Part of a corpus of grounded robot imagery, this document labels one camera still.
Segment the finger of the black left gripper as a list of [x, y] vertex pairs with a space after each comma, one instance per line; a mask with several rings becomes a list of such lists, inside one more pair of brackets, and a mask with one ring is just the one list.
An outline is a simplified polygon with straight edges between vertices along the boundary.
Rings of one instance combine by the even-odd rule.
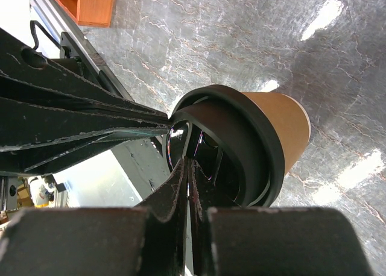
[[114, 118], [167, 122], [167, 115], [116, 96], [1, 30], [1, 97]]
[[1, 99], [1, 175], [45, 175], [132, 139], [165, 134], [166, 116]]

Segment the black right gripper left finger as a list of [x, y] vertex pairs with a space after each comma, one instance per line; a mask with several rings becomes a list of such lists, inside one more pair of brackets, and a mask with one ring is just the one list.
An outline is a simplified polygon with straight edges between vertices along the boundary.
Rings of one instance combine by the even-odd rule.
[[188, 159], [132, 208], [24, 209], [1, 237], [2, 275], [183, 275]]

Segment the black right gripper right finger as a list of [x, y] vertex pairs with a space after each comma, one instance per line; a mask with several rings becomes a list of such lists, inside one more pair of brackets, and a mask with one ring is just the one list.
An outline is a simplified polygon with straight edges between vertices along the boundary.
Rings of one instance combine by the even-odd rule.
[[188, 181], [195, 275], [372, 275], [338, 210], [238, 207], [195, 160]]

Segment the black coffee cup lid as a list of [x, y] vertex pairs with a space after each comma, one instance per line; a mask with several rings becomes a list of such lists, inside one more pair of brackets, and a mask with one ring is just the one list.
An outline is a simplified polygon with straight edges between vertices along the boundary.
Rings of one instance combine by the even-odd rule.
[[269, 207], [283, 184], [278, 133], [260, 105], [227, 86], [188, 92], [174, 107], [163, 138], [169, 169], [188, 157], [237, 205]]

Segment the brown paper coffee cup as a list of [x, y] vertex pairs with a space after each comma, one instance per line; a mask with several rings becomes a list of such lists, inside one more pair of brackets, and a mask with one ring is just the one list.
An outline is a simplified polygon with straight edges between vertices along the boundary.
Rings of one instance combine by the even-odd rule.
[[311, 123], [304, 107], [294, 98], [277, 92], [245, 92], [272, 124], [283, 149], [287, 174], [305, 151]]

